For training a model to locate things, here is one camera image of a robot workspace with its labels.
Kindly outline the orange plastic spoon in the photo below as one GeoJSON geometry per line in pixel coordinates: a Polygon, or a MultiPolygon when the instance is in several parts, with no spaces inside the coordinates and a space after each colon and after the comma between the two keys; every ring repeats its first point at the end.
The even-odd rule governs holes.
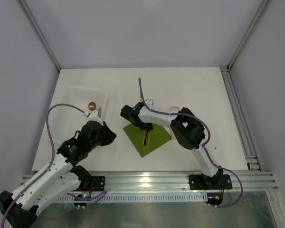
{"type": "Polygon", "coordinates": [[[149,135],[148,135],[148,142],[147,142],[147,148],[149,147],[150,145],[150,141],[151,141],[151,136],[152,136],[152,130],[149,131],[149,135]]]}

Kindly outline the iridescent metal fork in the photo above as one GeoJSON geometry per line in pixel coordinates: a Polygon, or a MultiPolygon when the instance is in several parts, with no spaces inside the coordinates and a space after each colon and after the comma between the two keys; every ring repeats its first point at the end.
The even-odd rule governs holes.
{"type": "Polygon", "coordinates": [[[145,130],[145,131],[144,131],[144,142],[143,142],[144,146],[147,145],[147,142],[148,142],[148,135],[149,135],[149,130],[145,130]]]}

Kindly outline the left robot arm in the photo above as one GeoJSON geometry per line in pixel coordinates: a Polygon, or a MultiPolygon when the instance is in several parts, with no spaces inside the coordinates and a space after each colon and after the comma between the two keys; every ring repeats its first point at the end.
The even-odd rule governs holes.
{"type": "Polygon", "coordinates": [[[64,141],[50,162],[13,192],[0,194],[0,211],[14,228],[29,228],[38,215],[59,197],[73,190],[89,188],[92,177],[79,162],[98,146],[116,138],[105,122],[88,121],[74,137],[64,141]]]}

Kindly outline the orange plastic knife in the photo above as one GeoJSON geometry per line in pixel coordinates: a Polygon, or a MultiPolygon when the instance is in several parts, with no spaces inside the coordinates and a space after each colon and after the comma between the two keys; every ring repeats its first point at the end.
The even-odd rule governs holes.
{"type": "Polygon", "coordinates": [[[147,131],[147,130],[144,130],[144,132],[143,132],[143,138],[142,138],[142,143],[143,143],[143,145],[146,145],[147,133],[148,133],[148,131],[147,131]]]}

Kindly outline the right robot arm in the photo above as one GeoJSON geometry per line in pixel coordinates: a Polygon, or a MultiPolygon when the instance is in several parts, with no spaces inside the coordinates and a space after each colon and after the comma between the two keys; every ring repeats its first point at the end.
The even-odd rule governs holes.
{"type": "Polygon", "coordinates": [[[167,113],[153,110],[144,102],[138,102],[134,107],[125,105],[120,116],[143,131],[143,146],[150,144],[155,125],[170,128],[179,145],[194,155],[201,167],[201,176],[205,184],[210,189],[223,187],[223,169],[215,164],[206,148],[206,127],[188,108],[167,113]]]}

